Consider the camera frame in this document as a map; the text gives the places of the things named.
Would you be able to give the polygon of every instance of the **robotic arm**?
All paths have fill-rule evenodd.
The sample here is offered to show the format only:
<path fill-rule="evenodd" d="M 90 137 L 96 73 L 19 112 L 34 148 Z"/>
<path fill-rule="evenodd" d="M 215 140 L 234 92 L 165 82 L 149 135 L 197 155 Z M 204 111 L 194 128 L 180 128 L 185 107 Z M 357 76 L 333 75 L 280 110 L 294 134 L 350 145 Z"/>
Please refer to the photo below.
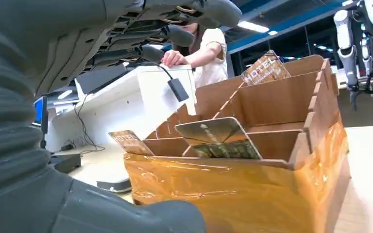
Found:
<path fill-rule="evenodd" d="M 356 50 L 353 45 L 353 33 L 351 29 L 351 20 L 356 18 L 361 20 L 366 28 L 369 37 L 360 42 L 362 50 L 362 59 L 365 66 L 367 83 L 365 89 L 360 89 L 359 77 L 356 71 Z M 334 22 L 337 29 L 338 55 L 344 65 L 344 71 L 347 77 L 347 89 L 350 91 L 350 101 L 354 108 L 359 94 L 373 94 L 371 88 L 371 78 L 373 77 L 373 0 L 360 0 L 350 10 L 340 10 L 334 15 Z"/>
<path fill-rule="evenodd" d="M 174 25 L 241 16 L 229 0 L 0 0 L 0 233 L 204 233 L 188 202 L 138 207 L 50 168 L 33 101 L 84 69 L 151 58 L 151 41 L 192 42 Z"/>

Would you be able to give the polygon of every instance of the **card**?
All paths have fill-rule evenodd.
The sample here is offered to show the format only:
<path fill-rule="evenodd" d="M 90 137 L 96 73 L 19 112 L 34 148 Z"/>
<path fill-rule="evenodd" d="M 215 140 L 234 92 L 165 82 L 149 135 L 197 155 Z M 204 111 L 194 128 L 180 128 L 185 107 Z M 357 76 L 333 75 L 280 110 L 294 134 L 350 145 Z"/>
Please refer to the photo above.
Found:
<path fill-rule="evenodd" d="M 118 142 L 127 153 L 153 156 L 152 151 L 131 130 L 110 132 L 109 135 Z"/>
<path fill-rule="evenodd" d="M 241 78 L 248 86 L 284 79 L 290 76 L 284 64 L 282 64 L 273 50 L 268 51 L 241 74 Z"/>
<path fill-rule="evenodd" d="M 201 158 L 262 159 L 234 117 L 180 124 L 175 128 Z"/>

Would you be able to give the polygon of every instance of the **white shirt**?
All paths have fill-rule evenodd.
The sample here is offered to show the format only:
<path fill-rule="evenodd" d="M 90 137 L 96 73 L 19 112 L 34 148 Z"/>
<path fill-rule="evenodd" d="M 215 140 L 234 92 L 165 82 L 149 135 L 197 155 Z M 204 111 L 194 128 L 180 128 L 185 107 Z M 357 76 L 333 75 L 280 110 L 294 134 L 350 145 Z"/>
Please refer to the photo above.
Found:
<path fill-rule="evenodd" d="M 195 69 L 195 87 L 201 87 L 213 83 L 217 83 L 228 79 L 227 63 L 226 63 L 226 51 L 227 46 L 225 37 L 220 29 L 207 29 L 203 33 L 202 42 L 200 48 L 204 48 L 209 43 L 218 43 L 222 47 L 222 57 L 215 58 L 215 61 Z"/>

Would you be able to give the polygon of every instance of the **woman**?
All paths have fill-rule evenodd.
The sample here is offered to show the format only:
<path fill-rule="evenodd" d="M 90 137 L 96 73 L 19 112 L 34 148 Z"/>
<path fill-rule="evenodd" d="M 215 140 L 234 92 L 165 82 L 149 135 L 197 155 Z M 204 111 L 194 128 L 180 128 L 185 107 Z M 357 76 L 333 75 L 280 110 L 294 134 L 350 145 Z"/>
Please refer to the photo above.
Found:
<path fill-rule="evenodd" d="M 195 87 L 217 83 L 228 78 L 224 34 L 220 29 L 205 29 L 197 23 L 183 28 L 195 35 L 189 48 L 172 45 L 161 62 L 168 67 L 190 64 L 195 69 Z"/>

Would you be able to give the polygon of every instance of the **woman's arm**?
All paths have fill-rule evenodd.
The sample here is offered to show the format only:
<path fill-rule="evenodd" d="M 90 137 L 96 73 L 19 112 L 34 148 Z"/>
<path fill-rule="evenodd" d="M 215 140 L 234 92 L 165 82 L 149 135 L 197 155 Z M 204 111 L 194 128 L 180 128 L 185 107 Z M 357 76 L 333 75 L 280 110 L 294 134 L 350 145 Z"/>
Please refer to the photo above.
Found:
<path fill-rule="evenodd" d="M 217 42 L 211 42 L 187 57 L 184 57 L 178 51 L 169 50 L 165 53 L 161 62 L 168 67 L 191 64 L 192 68 L 196 68 L 213 62 L 216 57 L 223 59 L 222 46 Z"/>
<path fill-rule="evenodd" d="M 197 68 L 215 61 L 216 57 L 223 58 L 222 46 L 217 42 L 211 42 L 204 48 L 200 48 L 195 53 L 185 57 L 185 60 L 191 64 L 192 68 Z"/>

